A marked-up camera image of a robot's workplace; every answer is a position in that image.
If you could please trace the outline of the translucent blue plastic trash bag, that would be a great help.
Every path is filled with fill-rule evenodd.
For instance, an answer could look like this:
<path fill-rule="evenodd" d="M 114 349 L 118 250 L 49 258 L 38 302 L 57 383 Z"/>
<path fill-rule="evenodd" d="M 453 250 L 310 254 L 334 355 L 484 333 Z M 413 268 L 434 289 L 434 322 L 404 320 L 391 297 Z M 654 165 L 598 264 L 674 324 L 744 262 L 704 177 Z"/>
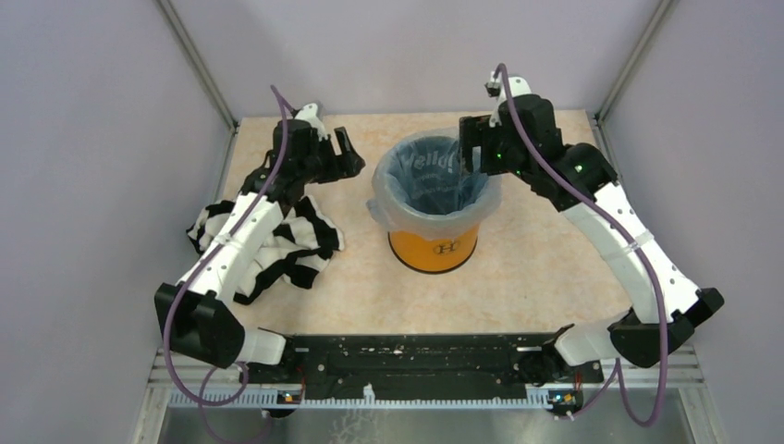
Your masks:
<path fill-rule="evenodd" d="M 379 160 L 372 189 L 366 207 L 379 226 L 429 241 L 457 238 L 502 201 L 499 176 L 463 170 L 456 128 L 419 131 L 400 140 Z"/>

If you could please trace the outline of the orange gold-rimmed trash bin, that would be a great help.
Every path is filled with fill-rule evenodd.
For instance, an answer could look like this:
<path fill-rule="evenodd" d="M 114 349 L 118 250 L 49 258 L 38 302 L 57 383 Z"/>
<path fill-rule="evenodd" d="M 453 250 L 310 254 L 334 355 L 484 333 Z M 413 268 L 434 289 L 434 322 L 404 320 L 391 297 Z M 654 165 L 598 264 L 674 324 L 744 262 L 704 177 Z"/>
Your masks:
<path fill-rule="evenodd" d="M 476 249 L 479 225 L 456 238 L 426 240 L 406 231 L 387 234 L 392 253 L 406 267 L 427 275 L 454 271 L 467 263 Z"/>

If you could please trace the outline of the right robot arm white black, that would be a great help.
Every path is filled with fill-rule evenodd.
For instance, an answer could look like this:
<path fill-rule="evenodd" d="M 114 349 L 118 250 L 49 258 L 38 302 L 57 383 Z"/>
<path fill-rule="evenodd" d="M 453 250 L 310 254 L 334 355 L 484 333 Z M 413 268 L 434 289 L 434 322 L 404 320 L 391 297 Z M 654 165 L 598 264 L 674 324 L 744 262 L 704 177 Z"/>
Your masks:
<path fill-rule="evenodd" d="M 592 243 L 631 299 L 625 313 L 561 328 L 542 356 L 549 378 L 566 381 L 580 364 L 600 359 L 649 368 L 723 307 L 719 290 L 698 287 L 658 245 L 604 155 L 590 143 L 563 141 L 549 100 L 524 94 L 493 115 L 461 118 L 459 148 L 467 171 L 512 174 L 547 199 Z"/>

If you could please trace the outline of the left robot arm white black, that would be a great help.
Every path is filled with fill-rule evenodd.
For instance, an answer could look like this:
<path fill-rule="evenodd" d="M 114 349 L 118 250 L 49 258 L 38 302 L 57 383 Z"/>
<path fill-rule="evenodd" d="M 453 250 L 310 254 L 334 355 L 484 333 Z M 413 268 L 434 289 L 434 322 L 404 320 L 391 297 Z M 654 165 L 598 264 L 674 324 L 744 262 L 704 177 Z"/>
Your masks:
<path fill-rule="evenodd" d="M 280 120 L 262 165 L 244 179 L 232 207 L 223 208 L 219 230 L 199 245 L 198 261 L 154 295 L 165 357 L 177 352 L 218 368 L 261 364 L 273 381 L 291 379 L 297 359 L 285 350 L 287 339 L 243 326 L 228 306 L 264 242 L 304 200 L 306 185 L 352 179 L 364 166 L 345 128 L 328 133 L 317 117 Z"/>

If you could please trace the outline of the black white striped cloth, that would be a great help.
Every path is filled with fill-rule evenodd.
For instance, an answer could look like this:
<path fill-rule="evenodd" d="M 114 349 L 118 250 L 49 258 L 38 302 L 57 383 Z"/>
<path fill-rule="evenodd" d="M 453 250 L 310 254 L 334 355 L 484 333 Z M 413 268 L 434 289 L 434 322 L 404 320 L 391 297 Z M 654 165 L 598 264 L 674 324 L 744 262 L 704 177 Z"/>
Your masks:
<path fill-rule="evenodd" d="M 211 246 L 223 228 L 234 224 L 235 201 L 222 200 L 205 206 L 186 230 L 199 256 Z M 223 251 L 240 247 L 232 241 Z M 249 257 L 238 279 L 233 301 L 250 305 L 279 281 L 309 290 L 318 275 L 329 265 L 336 252 L 345 249 L 342 231 L 325 216 L 315 199 L 305 195 L 288 211 L 283 220 L 263 240 L 243 242 L 241 251 Z"/>

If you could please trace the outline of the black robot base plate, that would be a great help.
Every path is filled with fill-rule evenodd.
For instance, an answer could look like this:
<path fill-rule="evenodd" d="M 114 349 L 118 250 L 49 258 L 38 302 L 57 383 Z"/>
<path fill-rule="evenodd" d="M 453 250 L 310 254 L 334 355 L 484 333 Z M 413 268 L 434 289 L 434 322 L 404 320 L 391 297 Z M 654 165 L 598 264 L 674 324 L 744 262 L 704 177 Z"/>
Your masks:
<path fill-rule="evenodd" d="M 552 333 L 458 335 L 296 335 L 280 364 L 250 364 L 252 384 L 295 384 L 308 400 L 523 399 L 528 388 L 601 383 L 601 364 L 571 367 Z"/>

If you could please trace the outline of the right aluminium corner post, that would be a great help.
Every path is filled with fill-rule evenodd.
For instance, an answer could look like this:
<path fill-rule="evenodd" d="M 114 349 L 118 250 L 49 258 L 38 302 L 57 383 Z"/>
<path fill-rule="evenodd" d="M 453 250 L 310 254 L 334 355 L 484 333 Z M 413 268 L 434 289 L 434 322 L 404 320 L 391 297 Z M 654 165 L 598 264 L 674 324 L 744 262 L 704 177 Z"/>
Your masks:
<path fill-rule="evenodd" d="M 601 106 L 594 113 L 597 127 L 603 126 L 611 116 L 620 96 L 628 87 L 637 68 L 642 64 L 644 57 L 652 46 L 655 37 L 678 3 L 679 1 L 674 0 L 660 0 L 656 3 L 654 12 L 645 23 L 617 77 L 613 80 Z"/>

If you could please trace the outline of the aluminium corner post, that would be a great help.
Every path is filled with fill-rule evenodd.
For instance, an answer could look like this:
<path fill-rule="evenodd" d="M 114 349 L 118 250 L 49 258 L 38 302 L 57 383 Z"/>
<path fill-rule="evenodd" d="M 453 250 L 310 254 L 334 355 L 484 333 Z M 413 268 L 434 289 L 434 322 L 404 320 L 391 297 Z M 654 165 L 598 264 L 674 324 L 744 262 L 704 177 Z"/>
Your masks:
<path fill-rule="evenodd" d="M 617 77 L 613 80 L 601 106 L 594 113 L 597 127 L 603 126 L 611 116 L 620 96 L 628 87 L 637 68 L 642 64 L 644 57 L 652 46 L 655 37 L 678 3 L 679 1 L 674 0 L 660 0 L 656 3 L 654 12 L 645 23 Z"/>
<path fill-rule="evenodd" d="M 229 109 L 227 100 L 221 93 L 214 76 L 210 72 L 196 43 L 190 36 L 186 24 L 180 17 L 174 3 L 170 0 L 153 0 L 153 3 L 158 8 L 166 26 L 171 31 L 180 48 L 180 52 L 183 54 L 195 78 L 206 94 L 210 105 L 216 111 L 228 130 L 234 132 L 238 127 L 238 121 Z"/>

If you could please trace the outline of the left aluminium corner post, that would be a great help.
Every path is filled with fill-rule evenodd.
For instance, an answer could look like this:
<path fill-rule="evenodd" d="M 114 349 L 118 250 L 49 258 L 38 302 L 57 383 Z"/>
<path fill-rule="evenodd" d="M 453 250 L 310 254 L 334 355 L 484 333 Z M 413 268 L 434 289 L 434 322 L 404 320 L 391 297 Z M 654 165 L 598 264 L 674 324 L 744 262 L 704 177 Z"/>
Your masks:
<path fill-rule="evenodd" d="M 214 76 L 210 72 L 196 43 L 190 36 L 186 24 L 180 17 L 174 3 L 170 0 L 153 0 L 153 3 L 158 8 L 166 26 L 171 31 L 180 48 L 180 52 L 183 54 L 195 78 L 206 94 L 210 105 L 216 111 L 228 130 L 234 132 L 238 127 L 238 121 L 229 109 L 227 100 L 221 93 Z"/>

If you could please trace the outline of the aluminium frame rail front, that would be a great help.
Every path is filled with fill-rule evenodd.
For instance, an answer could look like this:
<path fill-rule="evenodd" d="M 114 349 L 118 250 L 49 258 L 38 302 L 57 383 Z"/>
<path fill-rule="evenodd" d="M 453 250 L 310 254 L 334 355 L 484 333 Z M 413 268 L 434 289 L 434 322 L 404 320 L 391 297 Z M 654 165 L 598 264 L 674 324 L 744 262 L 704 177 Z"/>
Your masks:
<path fill-rule="evenodd" d="M 174 353 L 172 363 L 176 373 L 185 386 L 196 389 L 204 380 L 210 364 L 199 362 L 193 358 Z M 653 389 L 659 375 L 659 365 L 641 368 L 628 361 L 621 360 L 622 373 L 626 384 L 631 389 Z M 211 378 L 212 384 L 219 388 L 238 386 L 240 370 L 237 365 L 228 369 L 218 369 Z M 668 357 L 668 387 L 699 387 L 704 384 L 704 374 L 698 363 L 695 351 L 687 346 Z M 173 387 L 174 383 L 165 365 L 163 350 L 159 350 L 153 359 L 152 369 L 147 378 L 150 387 Z"/>

